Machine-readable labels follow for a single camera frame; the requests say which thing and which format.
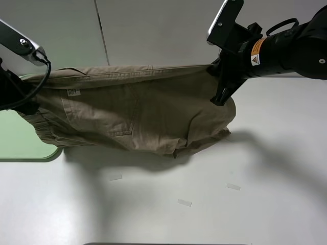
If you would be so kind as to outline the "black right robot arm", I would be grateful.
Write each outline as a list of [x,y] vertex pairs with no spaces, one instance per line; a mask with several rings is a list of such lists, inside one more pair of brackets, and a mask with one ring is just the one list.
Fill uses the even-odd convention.
[[326,79],[326,7],[299,24],[287,19],[262,35],[256,22],[236,23],[243,1],[224,1],[211,24],[207,42],[221,49],[208,73],[219,80],[211,102],[223,106],[248,80],[295,72],[310,79]]

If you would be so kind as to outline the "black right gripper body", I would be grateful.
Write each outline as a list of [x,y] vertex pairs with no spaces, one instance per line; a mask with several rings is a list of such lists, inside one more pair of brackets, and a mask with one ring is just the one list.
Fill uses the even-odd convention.
[[235,22],[219,22],[212,28],[209,42],[221,49],[219,57],[209,67],[209,74],[218,79],[216,95],[211,99],[213,104],[224,105],[247,80],[249,46],[262,37],[261,31],[256,22],[247,28]]

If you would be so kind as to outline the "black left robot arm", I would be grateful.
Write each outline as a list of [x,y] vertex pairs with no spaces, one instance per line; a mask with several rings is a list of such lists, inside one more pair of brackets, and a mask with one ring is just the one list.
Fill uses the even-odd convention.
[[39,109],[39,104],[32,99],[16,107],[10,106],[24,100],[34,90],[35,86],[24,82],[12,71],[4,69],[1,58],[1,111],[14,110],[23,115],[34,115]]

